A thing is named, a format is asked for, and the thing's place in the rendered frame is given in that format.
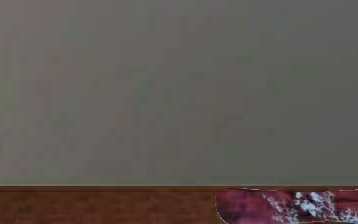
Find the red floral patterned cloth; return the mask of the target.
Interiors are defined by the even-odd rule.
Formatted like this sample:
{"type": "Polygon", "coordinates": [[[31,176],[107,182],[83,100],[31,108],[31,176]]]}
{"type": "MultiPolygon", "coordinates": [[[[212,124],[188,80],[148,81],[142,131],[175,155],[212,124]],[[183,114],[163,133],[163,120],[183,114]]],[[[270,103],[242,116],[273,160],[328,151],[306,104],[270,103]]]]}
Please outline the red floral patterned cloth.
{"type": "Polygon", "coordinates": [[[358,190],[225,190],[216,211],[226,224],[358,224],[358,190]]]}

